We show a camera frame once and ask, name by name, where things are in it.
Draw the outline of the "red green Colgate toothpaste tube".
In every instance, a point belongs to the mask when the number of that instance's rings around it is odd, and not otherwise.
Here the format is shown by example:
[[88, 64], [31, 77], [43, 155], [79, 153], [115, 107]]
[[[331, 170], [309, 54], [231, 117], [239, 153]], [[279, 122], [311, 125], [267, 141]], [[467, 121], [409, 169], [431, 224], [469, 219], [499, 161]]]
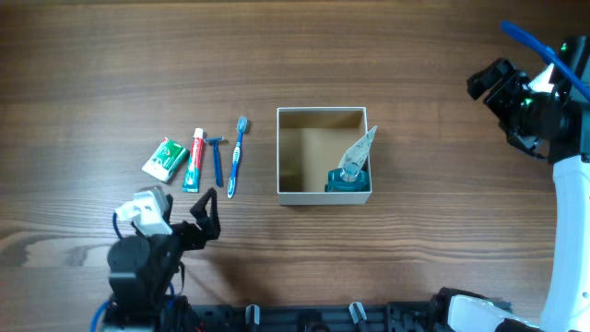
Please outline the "red green Colgate toothpaste tube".
[[190, 150], [187, 170], [183, 181], [183, 191], [188, 193], [199, 192], [199, 180], [202, 164], [202, 150], [204, 146], [204, 130], [196, 128], [193, 135], [193, 144]]

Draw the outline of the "green white soap pack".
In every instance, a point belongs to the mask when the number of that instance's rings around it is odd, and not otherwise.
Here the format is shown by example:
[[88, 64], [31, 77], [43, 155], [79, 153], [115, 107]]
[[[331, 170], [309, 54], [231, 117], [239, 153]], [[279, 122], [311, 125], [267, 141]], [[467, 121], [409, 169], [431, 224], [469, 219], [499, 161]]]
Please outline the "green white soap pack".
[[168, 183], [185, 161], [188, 153], [188, 149], [183, 145], [165, 137], [142, 166], [142, 171], [163, 183]]

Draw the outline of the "blue disposable razor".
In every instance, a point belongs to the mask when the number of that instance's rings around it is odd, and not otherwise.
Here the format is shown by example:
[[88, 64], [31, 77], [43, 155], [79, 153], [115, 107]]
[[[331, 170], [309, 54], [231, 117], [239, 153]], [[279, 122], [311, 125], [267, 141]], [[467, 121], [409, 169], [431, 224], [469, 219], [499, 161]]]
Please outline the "blue disposable razor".
[[222, 168], [221, 168], [221, 158], [219, 152], [219, 144], [224, 142], [225, 138], [223, 136], [213, 136], [205, 139], [205, 142], [208, 145], [211, 145], [213, 148], [213, 162], [214, 162], [214, 172], [215, 172], [215, 181], [218, 187], [223, 186], [223, 179], [222, 179]]

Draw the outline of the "white cardboard box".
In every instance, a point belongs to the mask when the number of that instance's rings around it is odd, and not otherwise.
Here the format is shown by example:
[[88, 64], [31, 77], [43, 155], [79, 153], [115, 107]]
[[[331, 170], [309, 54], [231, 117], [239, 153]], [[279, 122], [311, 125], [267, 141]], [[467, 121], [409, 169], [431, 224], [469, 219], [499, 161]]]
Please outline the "white cardboard box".
[[277, 109], [277, 194], [281, 206], [362, 205], [359, 192], [327, 192], [328, 173], [370, 131], [364, 107]]

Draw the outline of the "blue Listerine mouthwash bottle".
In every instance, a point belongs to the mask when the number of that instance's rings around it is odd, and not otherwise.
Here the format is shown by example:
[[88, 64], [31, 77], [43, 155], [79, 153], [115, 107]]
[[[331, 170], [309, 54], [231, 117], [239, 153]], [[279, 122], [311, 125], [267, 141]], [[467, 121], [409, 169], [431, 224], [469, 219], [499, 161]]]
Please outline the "blue Listerine mouthwash bottle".
[[326, 192], [364, 192], [369, 189], [369, 174], [354, 162], [330, 171], [327, 175]]

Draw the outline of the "white Pantene conditioner tube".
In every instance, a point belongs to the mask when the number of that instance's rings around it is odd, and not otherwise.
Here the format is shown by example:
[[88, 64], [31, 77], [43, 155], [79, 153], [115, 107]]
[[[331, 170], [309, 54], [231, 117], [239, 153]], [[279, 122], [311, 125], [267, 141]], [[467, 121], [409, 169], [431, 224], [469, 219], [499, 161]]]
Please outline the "white Pantene conditioner tube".
[[377, 128], [378, 126], [375, 125], [344, 153], [338, 163], [339, 168], [342, 168], [349, 163], [354, 163], [361, 169], [364, 167], [364, 164], [369, 157]]

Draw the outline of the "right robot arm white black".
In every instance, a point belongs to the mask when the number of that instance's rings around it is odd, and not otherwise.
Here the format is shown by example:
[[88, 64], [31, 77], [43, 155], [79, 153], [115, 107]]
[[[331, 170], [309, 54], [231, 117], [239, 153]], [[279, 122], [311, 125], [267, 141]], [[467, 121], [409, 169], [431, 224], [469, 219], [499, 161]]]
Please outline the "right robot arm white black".
[[572, 36], [558, 51], [504, 21], [502, 30], [535, 51], [535, 78], [499, 58], [467, 80], [499, 120], [507, 142], [552, 167], [557, 223], [549, 293], [537, 325], [478, 294], [443, 289], [429, 322], [452, 331], [586, 331], [589, 328], [589, 39]]

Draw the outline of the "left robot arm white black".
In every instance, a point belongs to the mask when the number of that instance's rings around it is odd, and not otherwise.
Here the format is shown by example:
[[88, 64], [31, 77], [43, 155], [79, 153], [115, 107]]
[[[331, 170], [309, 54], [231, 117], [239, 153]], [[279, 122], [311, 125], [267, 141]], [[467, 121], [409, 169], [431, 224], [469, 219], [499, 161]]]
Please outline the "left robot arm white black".
[[95, 313], [91, 331], [204, 331], [205, 325], [180, 290], [182, 256], [220, 236], [217, 191], [208, 189], [191, 207], [193, 222], [170, 223], [173, 197], [159, 186], [144, 188], [114, 210], [112, 222], [128, 221], [134, 235], [111, 247], [112, 295]]

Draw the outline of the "blue white toothbrush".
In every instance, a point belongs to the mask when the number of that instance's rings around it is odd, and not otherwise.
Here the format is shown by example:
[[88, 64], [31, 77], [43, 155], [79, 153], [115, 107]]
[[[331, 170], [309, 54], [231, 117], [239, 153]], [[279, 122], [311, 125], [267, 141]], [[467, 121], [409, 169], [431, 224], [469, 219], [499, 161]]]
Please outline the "blue white toothbrush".
[[231, 172], [230, 172], [230, 179], [229, 179], [229, 183], [228, 183], [228, 198], [232, 199], [235, 195], [235, 191], [236, 191], [236, 183], [237, 183], [237, 176], [238, 176], [238, 170], [239, 170], [239, 165], [240, 165], [240, 161], [241, 161], [241, 156], [242, 156], [242, 141], [243, 141], [243, 135], [246, 132], [248, 126], [248, 119], [245, 116], [242, 116], [238, 123], [237, 123], [237, 133], [238, 133], [238, 138], [236, 141], [236, 146], [233, 150], [233, 155], [232, 155], [232, 164], [231, 164]]

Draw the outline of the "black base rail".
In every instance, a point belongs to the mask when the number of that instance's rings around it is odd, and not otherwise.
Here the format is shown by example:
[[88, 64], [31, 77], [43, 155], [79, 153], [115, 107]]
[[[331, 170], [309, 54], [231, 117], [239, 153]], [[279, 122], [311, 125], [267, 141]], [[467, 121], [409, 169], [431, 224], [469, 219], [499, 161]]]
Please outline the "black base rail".
[[449, 331], [442, 305], [390, 302], [337, 306], [247, 307], [171, 304], [161, 314], [123, 314], [113, 306], [93, 331]]

